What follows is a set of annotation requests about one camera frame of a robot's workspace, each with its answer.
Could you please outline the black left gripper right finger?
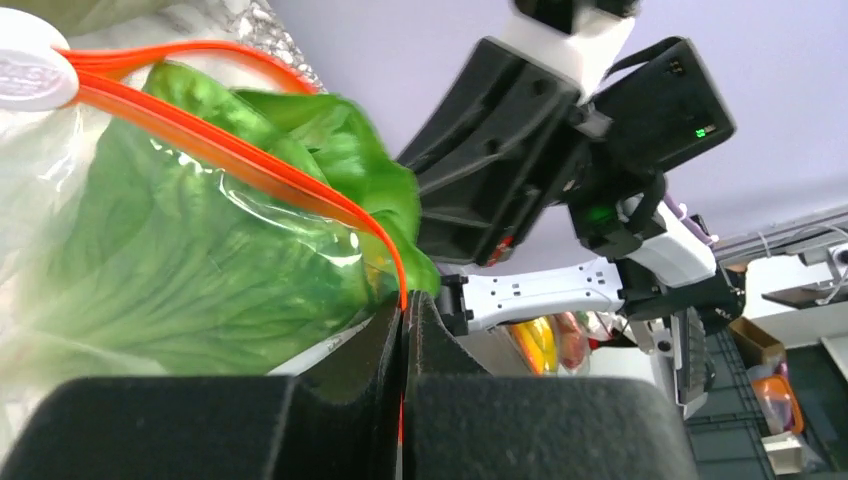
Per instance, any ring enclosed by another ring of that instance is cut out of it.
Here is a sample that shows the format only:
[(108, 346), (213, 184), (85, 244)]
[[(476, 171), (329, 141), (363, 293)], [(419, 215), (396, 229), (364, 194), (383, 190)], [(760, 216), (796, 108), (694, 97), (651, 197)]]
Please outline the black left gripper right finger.
[(494, 376), (413, 292), (407, 479), (692, 479), (682, 420), (653, 384), (624, 377)]

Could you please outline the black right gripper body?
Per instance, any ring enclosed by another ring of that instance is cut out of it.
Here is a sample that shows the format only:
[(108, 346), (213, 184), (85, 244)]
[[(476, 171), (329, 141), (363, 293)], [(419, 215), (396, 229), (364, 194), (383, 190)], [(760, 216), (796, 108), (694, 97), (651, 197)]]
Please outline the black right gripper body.
[(730, 112), (693, 42), (672, 36), (616, 62), (626, 76), (595, 94), (609, 125), (579, 153), (566, 185), (580, 244), (608, 259), (634, 253), (669, 231), (667, 174), (728, 140)]

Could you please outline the clear zip bag orange zipper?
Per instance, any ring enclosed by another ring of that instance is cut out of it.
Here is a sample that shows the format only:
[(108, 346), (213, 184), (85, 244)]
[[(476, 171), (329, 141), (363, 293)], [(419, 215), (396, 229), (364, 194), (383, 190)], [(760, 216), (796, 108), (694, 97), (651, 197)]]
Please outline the clear zip bag orange zipper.
[(266, 2), (3, 2), (2, 449), (70, 380), (315, 361), (432, 282), (419, 220)]

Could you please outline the green toy lettuce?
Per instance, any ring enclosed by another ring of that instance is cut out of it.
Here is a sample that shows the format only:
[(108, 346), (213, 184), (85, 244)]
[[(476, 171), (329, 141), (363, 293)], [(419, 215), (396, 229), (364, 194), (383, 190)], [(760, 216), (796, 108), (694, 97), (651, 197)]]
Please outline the green toy lettuce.
[[(229, 89), (174, 63), (144, 89), (336, 189), (393, 240), (412, 290), (439, 275), (416, 246), (414, 175), (333, 94)], [(48, 223), (19, 280), (1, 373), (265, 374), (354, 326), (397, 287), (380, 240), (278, 201), (121, 121)]]

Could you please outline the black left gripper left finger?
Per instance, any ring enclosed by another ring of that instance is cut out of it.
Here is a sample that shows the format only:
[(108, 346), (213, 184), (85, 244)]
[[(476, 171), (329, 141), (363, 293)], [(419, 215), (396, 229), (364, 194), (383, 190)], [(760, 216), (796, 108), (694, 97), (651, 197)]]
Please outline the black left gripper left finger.
[(390, 479), (402, 314), (297, 376), (84, 378), (48, 395), (5, 479)]

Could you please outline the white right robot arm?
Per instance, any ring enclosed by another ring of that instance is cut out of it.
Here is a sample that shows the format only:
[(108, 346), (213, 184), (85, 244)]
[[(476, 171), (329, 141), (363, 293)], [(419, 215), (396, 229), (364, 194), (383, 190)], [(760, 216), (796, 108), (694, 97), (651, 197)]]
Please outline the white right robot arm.
[(450, 276), (438, 308), (455, 334), (565, 311), (652, 320), (720, 298), (707, 234), (667, 204), (667, 173), (728, 140), (729, 111), (694, 45), (664, 39), (613, 65), (586, 104), (576, 83), (494, 38), (399, 156), (419, 184), (419, 248), (490, 266), (542, 211), (568, 208), (589, 261), (506, 276)]

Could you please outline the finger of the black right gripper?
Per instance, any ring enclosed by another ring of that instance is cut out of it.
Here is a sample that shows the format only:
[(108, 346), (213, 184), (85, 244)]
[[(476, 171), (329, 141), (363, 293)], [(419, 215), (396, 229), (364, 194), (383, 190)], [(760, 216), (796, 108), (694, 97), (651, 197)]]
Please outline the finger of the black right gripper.
[(485, 37), (441, 103), (398, 155), (422, 209), (418, 247), (440, 263), (486, 264), (541, 194), (522, 190), (580, 88)]

